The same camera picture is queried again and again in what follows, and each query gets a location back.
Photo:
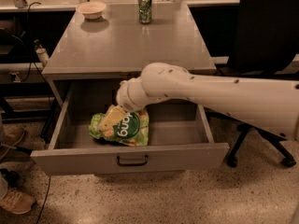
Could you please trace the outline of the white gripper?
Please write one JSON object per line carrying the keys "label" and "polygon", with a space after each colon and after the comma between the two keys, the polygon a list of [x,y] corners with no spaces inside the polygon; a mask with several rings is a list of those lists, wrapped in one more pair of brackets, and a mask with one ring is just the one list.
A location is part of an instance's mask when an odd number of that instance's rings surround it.
{"label": "white gripper", "polygon": [[98,125],[101,131],[106,131],[122,121],[126,115],[125,111],[135,112],[141,110],[143,107],[153,104],[155,99],[146,94],[142,87],[141,78],[138,77],[120,83],[116,101],[118,105],[111,105],[101,119]]}

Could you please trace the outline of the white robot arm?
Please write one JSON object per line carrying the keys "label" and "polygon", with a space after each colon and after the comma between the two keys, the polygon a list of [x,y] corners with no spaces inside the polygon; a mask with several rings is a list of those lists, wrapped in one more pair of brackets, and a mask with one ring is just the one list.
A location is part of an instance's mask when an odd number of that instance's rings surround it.
{"label": "white robot arm", "polygon": [[279,137],[299,138],[299,90],[294,80],[202,76],[167,63],[145,66],[138,78],[123,81],[99,129],[110,129],[127,112],[182,99],[243,121]]}

